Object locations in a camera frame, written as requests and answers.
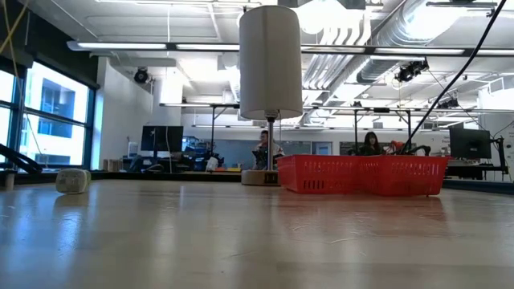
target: man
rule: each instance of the man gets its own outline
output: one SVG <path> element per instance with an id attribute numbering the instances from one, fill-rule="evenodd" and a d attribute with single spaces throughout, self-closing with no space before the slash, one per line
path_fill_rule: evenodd
<path id="1" fill-rule="evenodd" d="M 265 170 L 267 169 L 267 141 L 269 139 L 269 134 L 267 130 L 263 130 L 260 133 L 260 142 L 255 146 L 252 150 L 252 153 L 255 156 L 255 165 L 253 170 Z M 278 144 L 273 142 L 273 156 L 283 155 L 284 151 Z"/>

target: red plastic basket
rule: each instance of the red plastic basket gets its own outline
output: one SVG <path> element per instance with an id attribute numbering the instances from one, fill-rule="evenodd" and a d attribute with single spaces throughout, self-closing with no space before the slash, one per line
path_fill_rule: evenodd
<path id="1" fill-rule="evenodd" d="M 362 157 L 360 183 L 382 196 L 437 195 L 443 186 L 447 157 Z"/>
<path id="2" fill-rule="evenodd" d="M 293 155 L 277 160 L 283 187 L 297 193 L 356 193 L 360 157 Z"/>

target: lamp base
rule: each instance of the lamp base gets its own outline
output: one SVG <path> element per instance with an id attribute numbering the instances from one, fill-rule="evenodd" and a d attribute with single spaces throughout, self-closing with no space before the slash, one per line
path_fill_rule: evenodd
<path id="1" fill-rule="evenodd" d="M 241 184 L 280 186 L 279 172 L 245 170 L 241 172 Z"/>

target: white lampshade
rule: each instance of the white lampshade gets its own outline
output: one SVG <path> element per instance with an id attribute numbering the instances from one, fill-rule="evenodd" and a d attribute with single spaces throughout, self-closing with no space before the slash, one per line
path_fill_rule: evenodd
<path id="1" fill-rule="evenodd" d="M 301 116 L 300 24 L 283 6 L 261 6 L 241 17 L 239 27 L 241 116 L 266 120 Z"/>

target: black monitor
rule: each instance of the black monitor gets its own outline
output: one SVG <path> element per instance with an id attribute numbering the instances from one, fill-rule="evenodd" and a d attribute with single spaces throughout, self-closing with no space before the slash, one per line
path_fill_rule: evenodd
<path id="1" fill-rule="evenodd" d="M 183 133 L 182 126 L 144 126 L 141 150 L 153 152 L 154 158 L 157 158 L 157 152 L 181 152 Z"/>
<path id="2" fill-rule="evenodd" d="M 463 128 L 450 128 L 450 148 L 452 157 L 467 159 L 490 159 L 491 138 L 489 131 Z"/>

